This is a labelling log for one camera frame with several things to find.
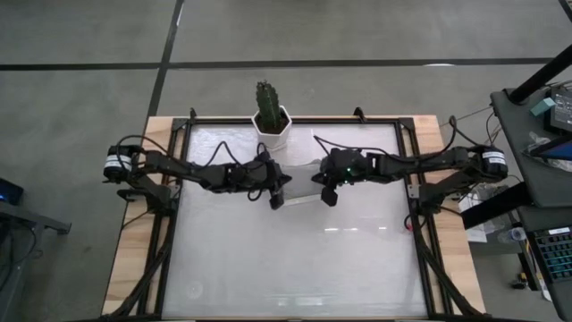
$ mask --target wooden board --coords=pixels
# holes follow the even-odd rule
[[[297,116],[298,118],[319,118],[323,116]],[[348,118],[348,116],[327,116],[328,118]],[[368,118],[395,118],[398,116],[368,116]],[[399,117],[412,117],[415,120],[417,142],[421,153],[439,151],[443,148],[441,132],[437,117],[434,115],[403,115]],[[220,117],[200,117],[201,119],[217,119]],[[145,135],[157,141],[166,148],[171,133],[173,117],[156,116],[149,118]],[[407,138],[406,148],[410,151]],[[175,148],[175,155],[179,155],[181,150],[179,140]],[[143,143],[145,149],[156,149],[148,142]],[[426,174],[428,182],[438,182],[447,175],[449,171]],[[152,177],[156,182],[161,180],[161,176]],[[443,204],[448,208],[458,210],[457,204],[452,201],[445,201]],[[144,202],[130,203],[126,210],[125,221],[141,214],[146,210]],[[484,303],[481,290],[476,279],[473,258],[468,247],[467,234],[463,225],[463,220],[450,212],[443,211],[435,216],[437,234],[442,251],[445,271],[458,287],[467,300],[479,311],[484,312]],[[102,314],[113,312],[121,305],[123,299],[129,295],[137,281],[143,274],[145,260],[147,258],[147,248],[153,226],[153,216],[145,215],[140,220],[130,224],[122,231],[120,236],[114,266],[110,277],[107,295],[103,306]],[[155,302],[156,283],[158,274],[151,285],[151,295],[149,303]],[[442,312],[441,295],[436,278],[431,274],[430,279],[433,286],[433,297],[435,298],[437,310]],[[147,311],[153,310],[152,305],[147,306]]]

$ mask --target whiteboard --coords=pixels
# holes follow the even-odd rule
[[[398,154],[392,124],[293,124],[281,165],[325,156],[313,135]],[[193,125],[188,161],[225,140],[240,162],[256,155],[252,125]],[[221,148],[213,164],[231,162]],[[213,194],[185,182],[163,318],[426,317],[413,235],[403,227],[403,181],[337,189],[322,201],[271,210],[269,194]]]

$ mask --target white pot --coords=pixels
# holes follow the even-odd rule
[[[266,147],[271,151],[275,151],[286,147],[288,134],[290,134],[290,129],[292,128],[292,120],[290,119],[288,111],[286,111],[286,108],[284,106],[280,106],[280,109],[284,112],[284,114],[286,114],[286,118],[288,118],[288,125],[286,125],[286,127],[284,128],[284,130],[282,130],[282,133],[280,134],[268,134],[261,132],[258,129],[257,122],[255,121],[260,111],[258,111],[256,114],[254,114],[254,116],[252,116],[252,123],[254,124],[254,128],[257,129],[258,133],[258,141],[264,143]]]

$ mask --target concrete floor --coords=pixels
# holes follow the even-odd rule
[[[158,62],[174,0],[0,2],[0,64]],[[530,58],[572,42],[556,0],[188,0],[173,62],[295,59]],[[539,65],[169,71],[159,115],[251,115],[268,79],[291,114],[437,114],[487,106]],[[156,71],[0,72],[0,177],[25,206],[73,222],[46,234],[22,301],[23,321],[94,318],[113,263],[124,203],[101,183],[106,149],[141,133]],[[572,78],[572,70],[560,75]],[[490,112],[459,121],[486,138]],[[443,127],[443,138],[450,129]],[[500,148],[509,151],[501,135]],[[510,171],[518,174],[509,155]],[[489,313],[558,320],[539,293],[513,291],[516,257],[475,258]]]

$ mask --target cactus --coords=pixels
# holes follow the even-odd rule
[[[261,131],[276,132],[281,131],[281,111],[278,104],[278,94],[276,89],[266,80],[257,84],[257,103],[260,111]]]

